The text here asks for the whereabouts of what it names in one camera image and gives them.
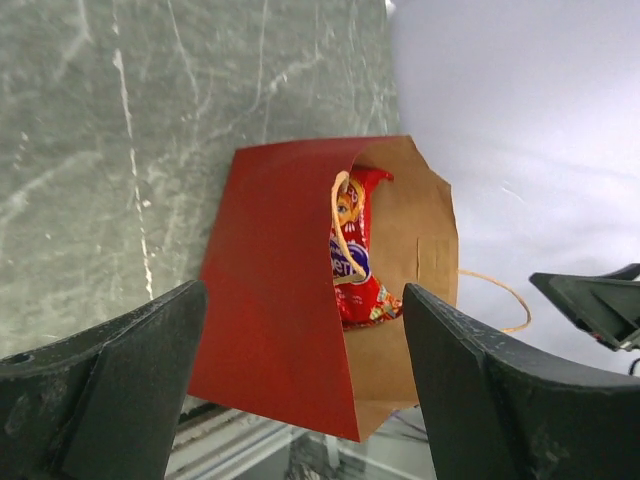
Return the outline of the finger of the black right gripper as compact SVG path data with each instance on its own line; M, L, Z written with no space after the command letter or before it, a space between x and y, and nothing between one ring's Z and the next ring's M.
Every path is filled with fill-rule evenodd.
M639 348L637 263L600 276L536 272L529 281L571 324L606 348Z

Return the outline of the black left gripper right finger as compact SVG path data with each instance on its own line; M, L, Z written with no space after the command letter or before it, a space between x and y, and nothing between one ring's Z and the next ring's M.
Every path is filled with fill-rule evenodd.
M639 381L549 354L416 284L403 322L440 479L635 479Z

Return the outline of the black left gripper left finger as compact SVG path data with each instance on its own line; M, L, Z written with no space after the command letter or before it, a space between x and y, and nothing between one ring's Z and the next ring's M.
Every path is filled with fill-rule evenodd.
M2 359L2 478L163 478L206 308L203 282L190 281Z

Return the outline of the red cookie snack bag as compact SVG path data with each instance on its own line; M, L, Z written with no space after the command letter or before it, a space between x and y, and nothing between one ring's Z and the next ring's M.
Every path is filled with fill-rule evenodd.
M332 189L329 251L345 331L371 327L402 313L402 301L376 278L370 259L372 194L380 182L392 179L381 169L355 167L340 173Z

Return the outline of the red paper bag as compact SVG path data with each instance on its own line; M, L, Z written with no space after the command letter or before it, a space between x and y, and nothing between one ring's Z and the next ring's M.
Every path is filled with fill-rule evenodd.
M396 298L416 284L456 303L452 189L410 137L240 149L201 267L209 303L192 396L354 441L418 404L403 318L342 328L331 199L355 167L393 175L372 194L373 274Z

